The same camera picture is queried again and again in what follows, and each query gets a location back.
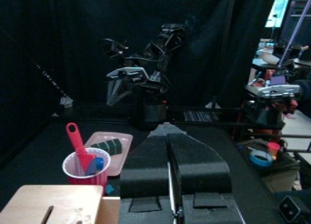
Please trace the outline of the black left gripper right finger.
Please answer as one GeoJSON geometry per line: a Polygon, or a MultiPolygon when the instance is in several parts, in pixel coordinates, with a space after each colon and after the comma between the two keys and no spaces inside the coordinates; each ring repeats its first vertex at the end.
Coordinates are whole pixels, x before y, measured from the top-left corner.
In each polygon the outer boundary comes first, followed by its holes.
{"type": "Polygon", "coordinates": [[[246,224],[219,153],[185,134],[168,134],[167,145],[177,223],[246,224]]]}

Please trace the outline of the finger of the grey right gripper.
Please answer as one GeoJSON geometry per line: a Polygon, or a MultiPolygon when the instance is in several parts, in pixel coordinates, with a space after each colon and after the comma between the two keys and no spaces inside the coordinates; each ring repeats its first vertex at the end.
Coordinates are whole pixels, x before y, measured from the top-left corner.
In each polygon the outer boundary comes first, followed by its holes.
{"type": "Polygon", "coordinates": [[[107,104],[109,106],[115,105],[125,94],[127,89],[124,87],[124,81],[121,79],[111,80],[108,82],[107,104]]]}

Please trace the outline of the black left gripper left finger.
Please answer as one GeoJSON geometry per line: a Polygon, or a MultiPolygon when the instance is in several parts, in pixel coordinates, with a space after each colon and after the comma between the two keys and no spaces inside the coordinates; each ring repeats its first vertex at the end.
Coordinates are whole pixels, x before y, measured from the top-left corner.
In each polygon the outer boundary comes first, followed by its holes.
{"type": "Polygon", "coordinates": [[[120,174],[119,224],[175,224],[177,193],[169,136],[151,134],[120,174]]]}

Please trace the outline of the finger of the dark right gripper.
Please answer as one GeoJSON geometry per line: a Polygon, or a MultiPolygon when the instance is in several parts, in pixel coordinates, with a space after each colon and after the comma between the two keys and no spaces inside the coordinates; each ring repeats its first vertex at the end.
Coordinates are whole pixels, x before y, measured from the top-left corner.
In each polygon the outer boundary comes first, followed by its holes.
{"type": "Polygon", "coordinates": [[[145,83],[145,80],[143,78],[127,78],[124,80],[125,82],[125,95],[131,94],[132,88],[136,86],[141,86],[145,83]]]}

